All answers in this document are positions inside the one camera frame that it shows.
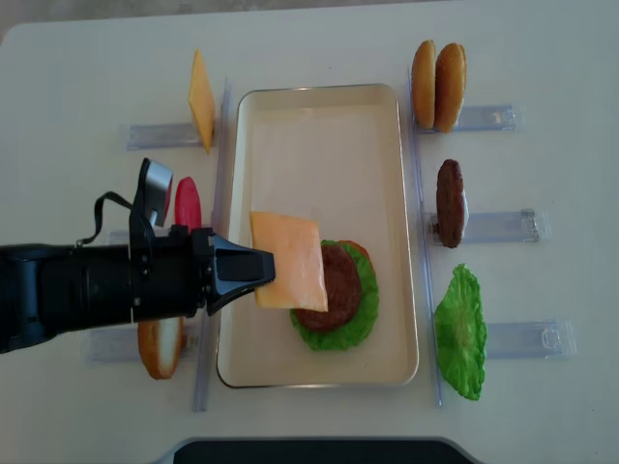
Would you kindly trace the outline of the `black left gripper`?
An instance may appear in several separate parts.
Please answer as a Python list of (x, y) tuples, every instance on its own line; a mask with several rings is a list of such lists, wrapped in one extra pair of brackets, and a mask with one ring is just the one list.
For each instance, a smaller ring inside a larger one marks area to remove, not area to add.
[(211, 317), (276, 277), (271, 252), (233, 244), (210, 227), (175, 225), (167, 236), (133, 231), (130, 260), (134, 322), (192, 318), (204, 305)]

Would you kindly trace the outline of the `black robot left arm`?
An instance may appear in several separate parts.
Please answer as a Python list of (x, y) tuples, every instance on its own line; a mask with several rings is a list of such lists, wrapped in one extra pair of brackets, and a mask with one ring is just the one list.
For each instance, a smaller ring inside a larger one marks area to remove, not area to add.
[(4, 246), (1, 351), (59, 334), (215, 314), (276, 276), (272, 253), (210, 228), (175, 225), (165, 236), (118, 246)]

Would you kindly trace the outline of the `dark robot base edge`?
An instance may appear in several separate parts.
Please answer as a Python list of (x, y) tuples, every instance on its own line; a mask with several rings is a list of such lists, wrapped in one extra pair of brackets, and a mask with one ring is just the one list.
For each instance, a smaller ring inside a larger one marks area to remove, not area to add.
[(437, 440), (281, 438), (195, 440), (172, 452), (173, 463), (471, 463)]

